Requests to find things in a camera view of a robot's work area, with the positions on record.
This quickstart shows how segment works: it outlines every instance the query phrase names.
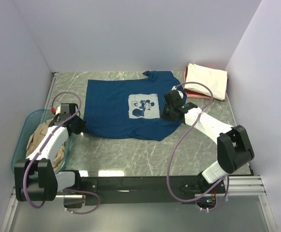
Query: marble table surface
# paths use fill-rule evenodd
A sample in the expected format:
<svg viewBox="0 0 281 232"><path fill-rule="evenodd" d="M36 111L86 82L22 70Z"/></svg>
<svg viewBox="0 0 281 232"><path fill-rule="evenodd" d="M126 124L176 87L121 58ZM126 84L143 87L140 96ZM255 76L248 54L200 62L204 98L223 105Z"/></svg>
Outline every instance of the marble table surface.
<svg viewBox="0 0 281 232"><path fill-rule="evenodd" d="M184 72L173 72L183 82ZM142 72L60 72L55 73L54 84L50 89L47 108L51 108L54 96L62 91L77 93L85 102L87 81L130 80L146 78ZM208 100L188 99L198 106ZM59 96L55 107L62 102L78 100L70 95ZM229 100L214 101L206 113L218 120L235 125ZM71 146L65 169L77 169L89 176L153 176L166 175L169 155L178 139L188 129L181 126L161 142L138 139L104 139L90 134L72 135ZM216 161L216 144L198 130L192 130L181 142L170 170L171 175L197 175ZM251 174L249 165L238 169L235 174Z"/></svg>

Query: navy blue shirt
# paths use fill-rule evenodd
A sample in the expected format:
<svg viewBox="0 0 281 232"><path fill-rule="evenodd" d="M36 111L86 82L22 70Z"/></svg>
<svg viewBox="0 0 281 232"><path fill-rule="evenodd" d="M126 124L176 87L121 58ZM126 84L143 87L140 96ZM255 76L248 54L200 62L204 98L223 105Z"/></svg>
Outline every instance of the navy blue shirt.
<svg viewBox="0 0 281 232"><path fill-rule="evenodd" d="M86 132L103 138L137 138L161 141L181 122L160 119L164 94L179 85L172 72L146 71L146 79L88 80L84 110ZM186 100L183 88L183 102Z"/></svg>

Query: teal plastic basket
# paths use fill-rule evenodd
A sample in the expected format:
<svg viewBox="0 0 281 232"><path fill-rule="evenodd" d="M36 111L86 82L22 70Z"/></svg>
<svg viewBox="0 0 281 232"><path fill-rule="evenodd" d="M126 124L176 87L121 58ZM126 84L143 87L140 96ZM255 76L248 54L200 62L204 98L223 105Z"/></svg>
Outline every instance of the teal plastic basket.
<svg viewBox="0 0 281 232"><path fill-rule="evenodd" d="M37 129L39 124L45 123L47 120L53 117L54 115L50 112L50 110L41 109L41 110L34 111L26 118L11 163L11 168L13 173L14 173L15 163L18 160L24 160L26 158L26 152L27 152L26 148L30 136L34 133L34 131ZM64 158L60 167L55 171L56 174L65 167L68 158L69 148L70 148L70 138L68 138L67 140L66 149L64 152Z"/></svg>

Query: gray wall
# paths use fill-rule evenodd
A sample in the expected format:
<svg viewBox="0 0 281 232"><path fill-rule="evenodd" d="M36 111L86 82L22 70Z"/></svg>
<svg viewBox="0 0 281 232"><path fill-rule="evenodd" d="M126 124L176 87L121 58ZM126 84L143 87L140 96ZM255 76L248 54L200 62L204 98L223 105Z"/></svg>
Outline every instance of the gray wall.
<svg viewBox="0 0 281 232"><path fill-rule="evenodd" d="M43 108L51 72L10 0L0 0L0 226L14 185L11 160L27 115Z"/></svg>
<svg viewBox="0 0 281 232"><path fill-rule="evenodd" d="M52 71L224 69L261 0L14 0Z"/></svg>
<svg viewBox="0 0 281 232"><path fill-rule="evenodd" d="M281 1L262 0L226 70L236 120L251 137L252 166L281 232Z"/></svg>

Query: cartoon character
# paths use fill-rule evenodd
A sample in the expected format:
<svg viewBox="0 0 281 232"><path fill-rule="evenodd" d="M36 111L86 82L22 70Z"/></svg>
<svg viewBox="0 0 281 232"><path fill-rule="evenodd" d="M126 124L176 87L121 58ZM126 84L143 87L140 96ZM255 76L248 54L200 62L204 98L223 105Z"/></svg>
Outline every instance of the cartoon character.
<svg viewBox="0 0 281 232"><path fill-rule="evenodd" d="M132 111L132 115L136 117L144 117L145 110L150 110L151 107L155 105L154 102L150 102L150 100L141 100L141 101L133 101L133 106L138 107L138 109L134 109Z"/></svg>

